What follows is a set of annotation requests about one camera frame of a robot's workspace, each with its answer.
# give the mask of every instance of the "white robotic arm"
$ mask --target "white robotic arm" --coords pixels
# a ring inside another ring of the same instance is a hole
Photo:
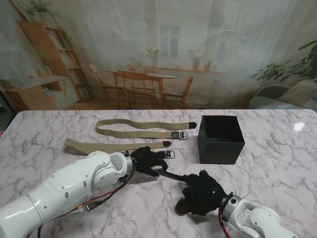
[[[243,223],[239,223],[239,216],[247,209],[251,213]],[[258,206],[237,195],[226,204],[222,218],[232,224],[243,238],[297,238],[282,227],[281,218],[272,209]]]
[[[29,194],[0,209],[0,238],[24,238],[45,222],[87,202],[133,170],[130,156],[97,151],[52,174]]]

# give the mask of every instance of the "fabric strap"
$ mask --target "fabric strap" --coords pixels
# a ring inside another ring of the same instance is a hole
[[[166,130],[183,130],[194,129],[197,124],[195,122],[187,123],[166,123],[166,122],[136,122],[127,119],[108,119],[100,120],[96,123],[96,132],[103,135],[114,136],[118,138],[155,138],[155,139],[179,139],[180,132],[159,132],[159,131],[116,131],[108,129],[100,129],[102,125],[110,124],[127,124],[137,129],[161,128]],[[102,143],[82,143],[73,139],[66,139],[65,146],[81,151],[84,154],[90,154],[94,151],[104,151],[108,154],[118,151],[137,150],[140,147],[150,146],[151,149],[159,149],[169,147],[170,141],[155,143],[133,143],[133,144],[102,144]]]
[[[100,129],[102,125],[110,124],[127,124],[137,129],[161,128],[165,130],[185,130],[190,129],[191,123],[166,123],[166,122],[136,122],[127,119],[109,119],[100,120],[96,123],[96,132],[103,135],[109,135],[118,138],[147,138],[147,139],[177,139],[178,133],[159,132],[159,131],[116,131],[108,129]]]
[[[155,142],[155,143],[134,143],[134,144],[102,144],[102,143],[82,143],[73,139],[66,139],[65,146],[79,150],[85,154],[90,154],[95,151],[104,151],[108,154],[118,151],[132,151],[137,150],[140,147],[150,146],[151,149],[159,149],[169,147],[171,143],[169,141]]]

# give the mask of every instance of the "black box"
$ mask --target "black box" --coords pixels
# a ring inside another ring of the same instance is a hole
[[[236,116],[203,116],[198,133],[201,164],[234,165],[245,142]]]

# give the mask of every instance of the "bookshelf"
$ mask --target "bookshelf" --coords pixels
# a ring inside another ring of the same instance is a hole
[[[44,61],[52,74],[70,78],[80,102],[92,98],[87,78],[66,33],[37,22],[21,21],[20,25],[30,42],[49,55]]]

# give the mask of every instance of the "cable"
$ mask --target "cable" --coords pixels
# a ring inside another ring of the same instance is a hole
[[[132,170],[130,176],[127,178],[127,180],[126,180],[122,185],[120,185],[118,188],[113,189],[113,190],[111,190],[111,191],[109,191],[109,192],[106,192],[106,193],[103,194],[103,195],[97,196],[97,197],[95,197],[95,198],[93,198],[93,199],[91,199],[91,200],[89,200],[89,201],[83,203],[82,205],[80,205],[80,206],[74,208],[73,210],[71,210],[71,211],[69,211],[69,212],[67,212],[67,213],[65,213],[65,214],[63,214],[63,215],[61,215],[61,216],[58,216],[58,217],[56,217],[56,218],[54,218],[54,219],[63,217],[63,216],[65,216],[65,215],[67,215],[67,214],[69,214],[69,213],[71,213],[71,212],[73,212],[73,211],[75,211],[75,210],[78,210],[79,208],[81,208],[81,207],[83,207],[83,206],[86,206],[86,205],[87,205],[87,207],[88,207],[88,209],[89,209],[88,211],[91,211],[91,210],[95,209],[96,207],[102,205],[102,204],[105,203],[108,199],[110,199],[116,192],[118,192],[120,189],[122,189],[124,186],[126,186],[126,184],[129,182],[129,180],[130,180],[130,179],[132,178],[132,176],[134,175],[134,172],[135,172],[135,166],[133,167],[133,170]],[[109,195],[108,197],[106,197],[104,200],[101,200],[101,201],[98,201],[98,202],[94,202],[94,201],[97,200],[98,198],[104,197],[104,196],[106,196],[106,195],[108,195],[108,194],[110,194],[110,195]],[[41,229],[42,229],[43,225],[41,225],[41,226],[38,228],[38,238],[41,238]]]
[[[93,209],[95,209],[96,207],[102,205],[103,203],[105,203],[107,200],[109,200],[112,196],[114,196],[120,189],[122,189],[124,186],[126,186],[126,184],[130,181],[130,179],[132,178],[132,176],[134,175],[135,172],[135,166],[130,174],[130,176],[127,178],[127,180],[120,185],[114,192],[112,192],[108,197],[106,197],[104,200],[101,201],[97,201],[97,202],[91,202],[87,205],[88,207],[88,211],[91,211]]]
[[[41,225],[41,226],[38,228],[38,238],[41,238],[41,229],[42,229],[43,226],[44,226],[44,224]]]
[[[221,228],[223,229],[223,232],[225,233],[227,238],[231,238],[231,236],[229,235],[226,227],[223,224],[223,220],[222,220],[222,207],[219,207],[219,211],[218,211],[218,218],[219,218],[219,222],[221,225]]]

